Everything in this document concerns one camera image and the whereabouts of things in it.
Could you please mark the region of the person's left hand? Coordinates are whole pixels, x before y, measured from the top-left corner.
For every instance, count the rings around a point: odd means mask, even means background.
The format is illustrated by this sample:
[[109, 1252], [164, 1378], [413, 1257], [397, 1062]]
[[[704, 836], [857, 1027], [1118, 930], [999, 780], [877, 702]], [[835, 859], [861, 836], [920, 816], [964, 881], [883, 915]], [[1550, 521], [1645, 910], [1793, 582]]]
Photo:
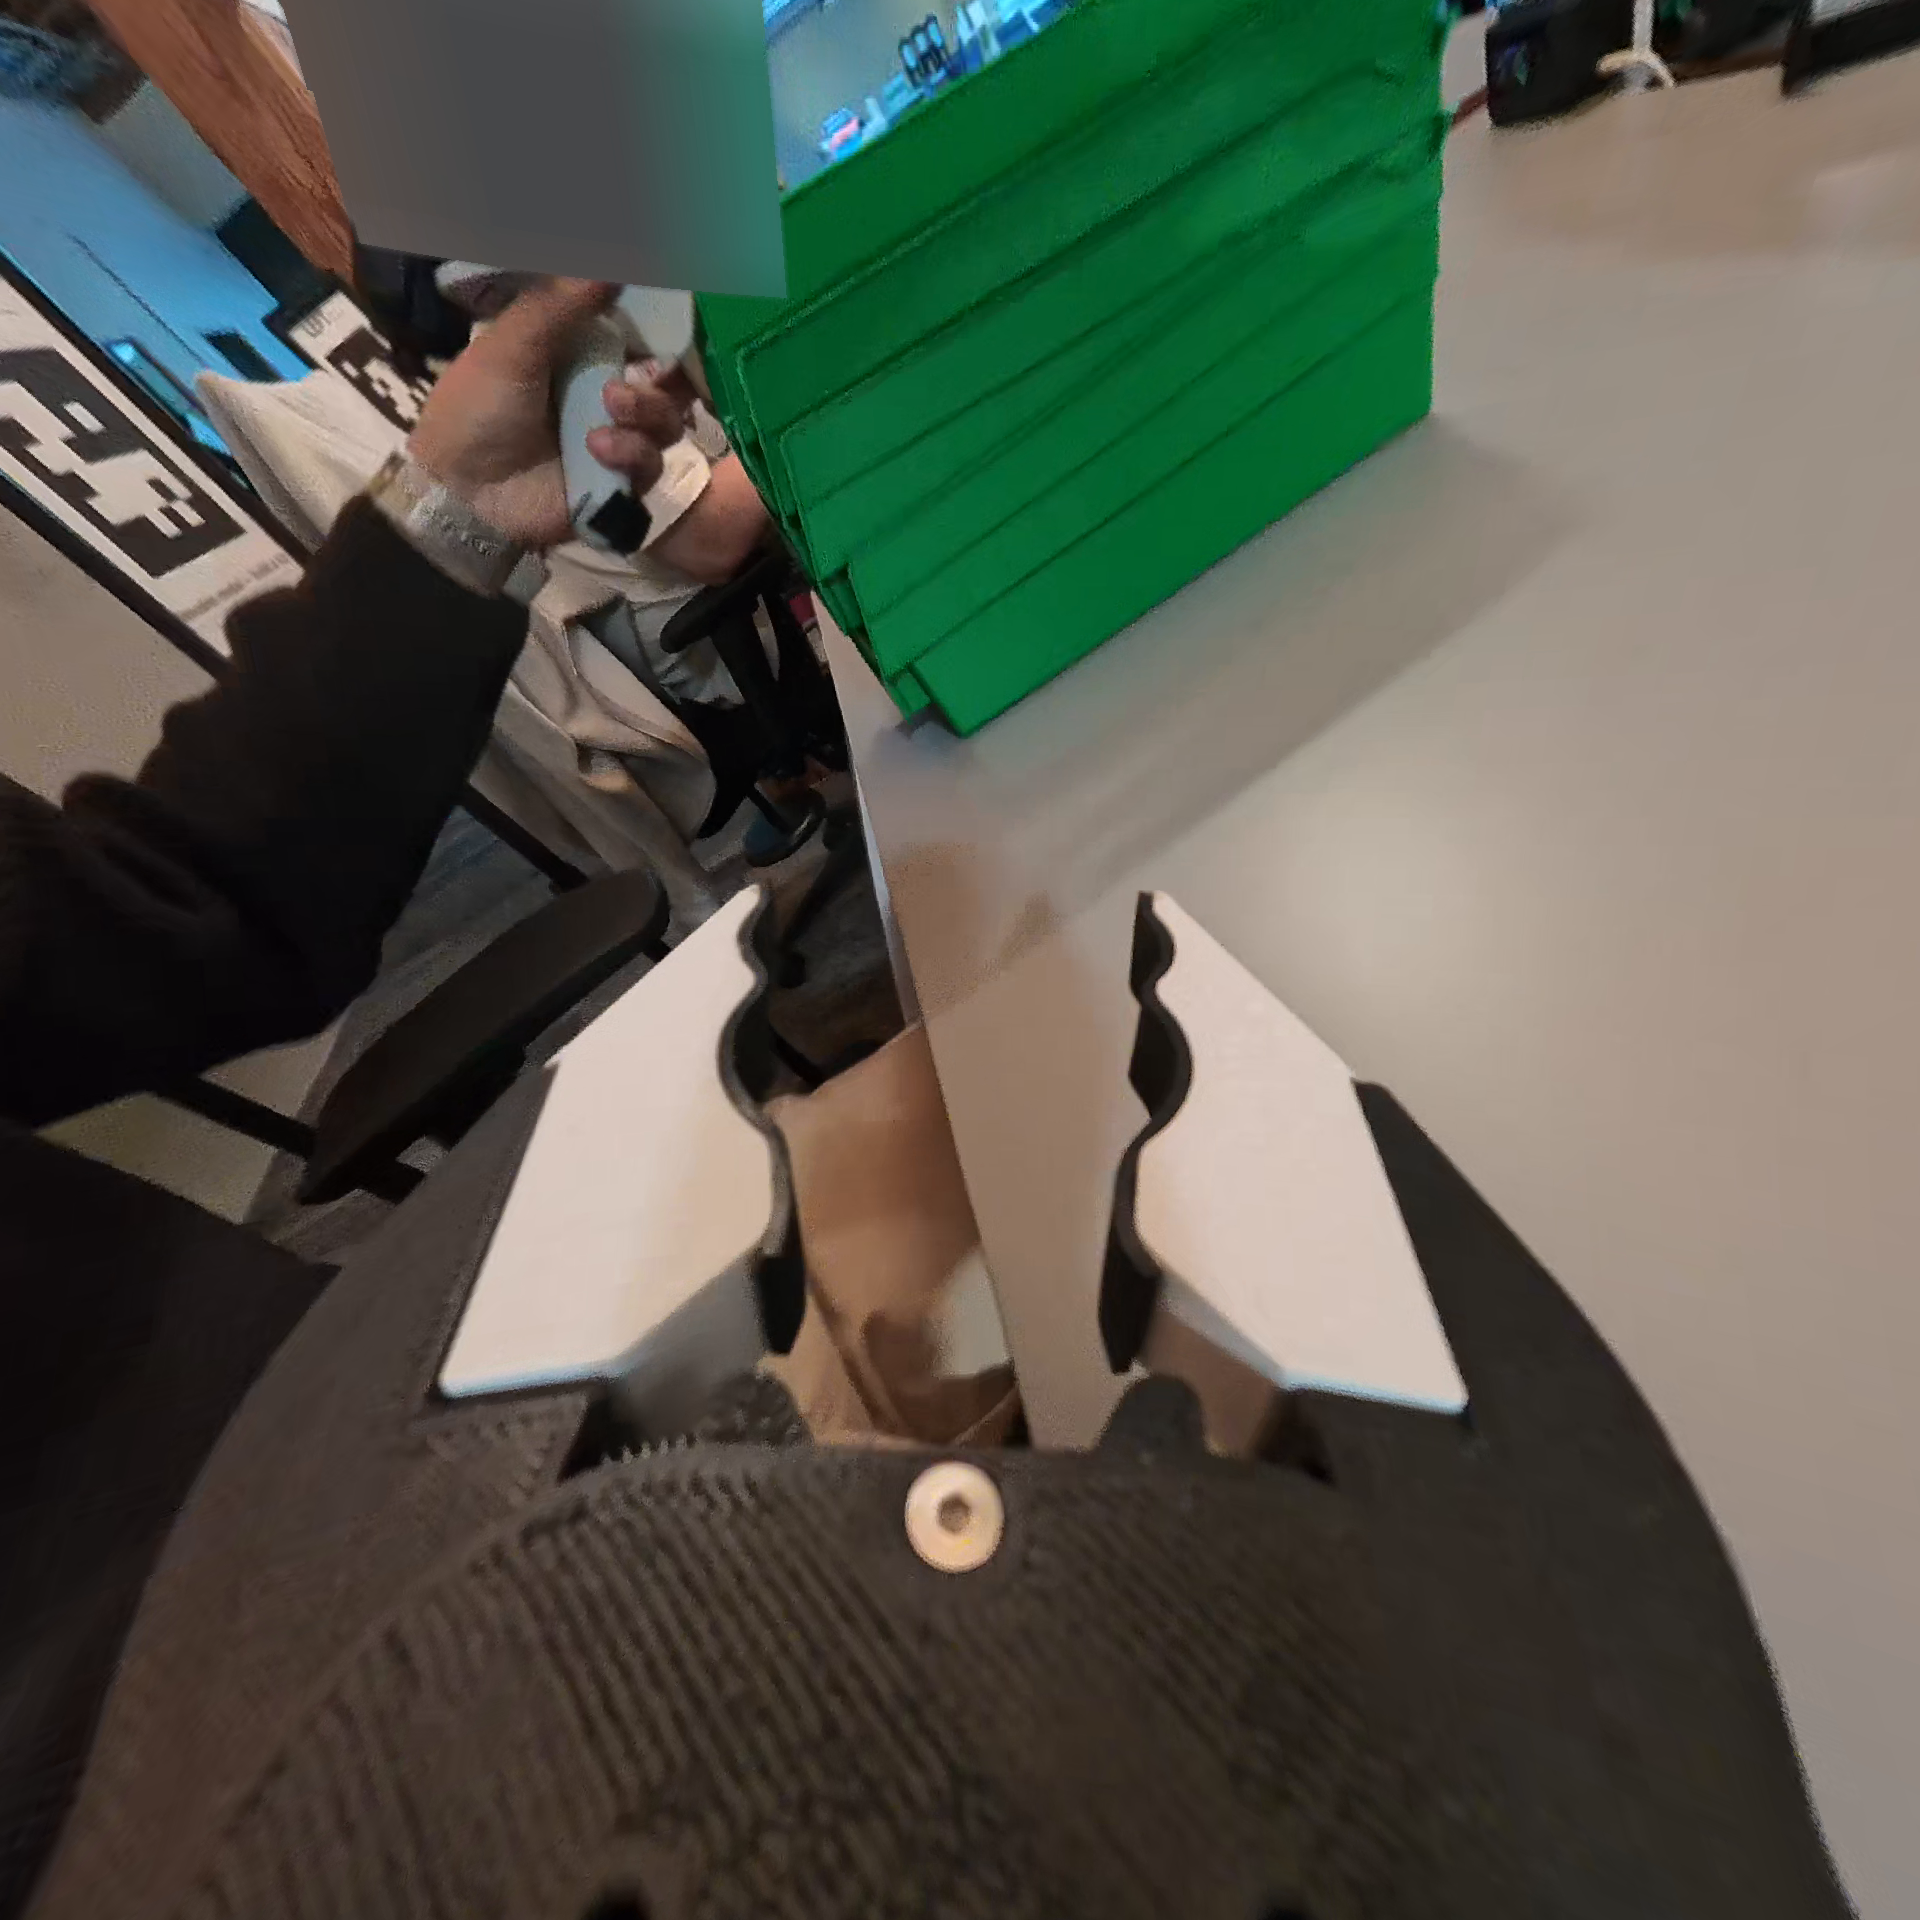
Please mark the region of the person's left hand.
[[[614, 286], [592, 280], [536, 280], [471, 339], [438, 378], [409, 452], [471, 504], [500, 535], [531, 552], [576, 540], [560, 466], [555, 372], [574, 332], [606, 311]], [[664, 452], [687, 432], [704, 383], [683, 366], [631, 362], [606, 387], [611, 426], [592, 432], [592, 452], [644, 495]]]

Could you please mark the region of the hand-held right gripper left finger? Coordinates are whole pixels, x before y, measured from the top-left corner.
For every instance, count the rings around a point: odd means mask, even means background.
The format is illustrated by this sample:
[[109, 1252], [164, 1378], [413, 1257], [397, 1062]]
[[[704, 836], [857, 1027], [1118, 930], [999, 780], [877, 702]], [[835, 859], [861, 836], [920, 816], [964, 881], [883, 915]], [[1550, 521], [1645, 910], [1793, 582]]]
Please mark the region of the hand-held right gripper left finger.
[[622, 1426], [692, 1426], [792, 1346], [799, 1212], [765, 1112], [775, 934], [767, 889], [742, 887], [540, 1071], [443, 1401], [583, 1391]]

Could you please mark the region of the black charger device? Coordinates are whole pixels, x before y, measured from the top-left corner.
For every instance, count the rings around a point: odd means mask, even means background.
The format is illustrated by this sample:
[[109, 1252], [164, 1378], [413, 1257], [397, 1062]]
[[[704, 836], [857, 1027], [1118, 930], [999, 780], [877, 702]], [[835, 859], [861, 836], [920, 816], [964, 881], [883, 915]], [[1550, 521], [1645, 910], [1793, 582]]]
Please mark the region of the black charger device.
[[1917, 3], [1793, 3], [1782, 43], [1782, 96], [1917, 47]]
[[1523, 128], [1585, 103], [1597, 89], [1592, 4], [1489, 4], [1483, 36], [1485, 112], [1494, 128]]

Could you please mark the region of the small tag sign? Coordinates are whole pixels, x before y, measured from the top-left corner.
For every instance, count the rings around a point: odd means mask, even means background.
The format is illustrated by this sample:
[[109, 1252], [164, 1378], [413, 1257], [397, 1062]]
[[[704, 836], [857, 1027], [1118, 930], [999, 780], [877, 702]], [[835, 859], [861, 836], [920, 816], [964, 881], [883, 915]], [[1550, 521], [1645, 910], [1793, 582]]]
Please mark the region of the small tag sign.
[[348, 290], [286, 300], [268, 315], [268, 329], [311, 368], [342, 379], [388, 426], [413, 432], [430, 379], [409, 375], [387, 334]]

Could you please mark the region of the person's black sweater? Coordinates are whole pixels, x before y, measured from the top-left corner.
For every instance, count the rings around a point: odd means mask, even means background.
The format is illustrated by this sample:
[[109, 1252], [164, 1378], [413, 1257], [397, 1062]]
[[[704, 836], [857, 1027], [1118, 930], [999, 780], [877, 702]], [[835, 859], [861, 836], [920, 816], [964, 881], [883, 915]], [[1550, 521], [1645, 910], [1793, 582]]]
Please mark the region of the person's black sweater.
[[331, 1273], [5, 1128], [3, 1915], [56, 1842], [189, 1487]]

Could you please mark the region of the silver wristwatch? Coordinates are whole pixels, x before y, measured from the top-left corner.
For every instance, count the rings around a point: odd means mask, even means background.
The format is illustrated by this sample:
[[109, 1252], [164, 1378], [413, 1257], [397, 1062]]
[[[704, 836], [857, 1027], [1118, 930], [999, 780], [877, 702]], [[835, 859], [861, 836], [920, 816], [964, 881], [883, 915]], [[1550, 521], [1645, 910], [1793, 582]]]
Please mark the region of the silver wristwatch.
[[544, 586], [536, 555], [500, 535], [405, 448], [367, 480], [365, 500], [425, 566], [471, 594], [528, 606]]

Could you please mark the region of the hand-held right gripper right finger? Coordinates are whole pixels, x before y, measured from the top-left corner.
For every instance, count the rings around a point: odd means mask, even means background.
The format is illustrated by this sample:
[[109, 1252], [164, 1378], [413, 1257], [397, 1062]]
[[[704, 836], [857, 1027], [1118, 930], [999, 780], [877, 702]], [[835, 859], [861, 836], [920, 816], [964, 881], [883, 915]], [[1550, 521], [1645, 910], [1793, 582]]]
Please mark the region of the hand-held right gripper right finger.
[[1216, 1449], [1301, 1395], [1456, 1420], [1470, 1387], [1342, 1057], [1164, 891], [1135, 900], [1127, 1081], [1096, 1337], [1172, 1376]]

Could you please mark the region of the black office chair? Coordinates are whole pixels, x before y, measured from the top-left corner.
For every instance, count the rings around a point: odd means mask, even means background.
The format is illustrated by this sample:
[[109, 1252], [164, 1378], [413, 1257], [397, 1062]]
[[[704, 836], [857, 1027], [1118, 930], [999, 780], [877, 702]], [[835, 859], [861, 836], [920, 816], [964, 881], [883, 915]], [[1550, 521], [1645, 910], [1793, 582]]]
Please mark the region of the black office chair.
[[696, 839], [752, 810], [742, 841], [752, 871], [767, 871], [827, 828], [827, 802], [809, 774], [848, 771], [848, 735], [824, 664], [795, 612], [797, 566], [771, 548], [734, 579], [696, 590], [664, 624], [668, 656], [708, 644], [735, 691], [735, 706], [672, 698], [699, 743], [712, 799]]

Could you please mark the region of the person's right leg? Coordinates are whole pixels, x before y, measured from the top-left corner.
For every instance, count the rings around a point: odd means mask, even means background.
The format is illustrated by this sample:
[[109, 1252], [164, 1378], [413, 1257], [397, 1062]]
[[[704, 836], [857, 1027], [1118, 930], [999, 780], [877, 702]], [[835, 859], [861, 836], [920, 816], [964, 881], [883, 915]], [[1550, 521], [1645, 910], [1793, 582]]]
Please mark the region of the person's right leg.
[[771, 1106], [795, 1180], [807, 1308], [776, 1378], [830, 1446], [993, 1449], [1016, 1375], [920, 1024]]

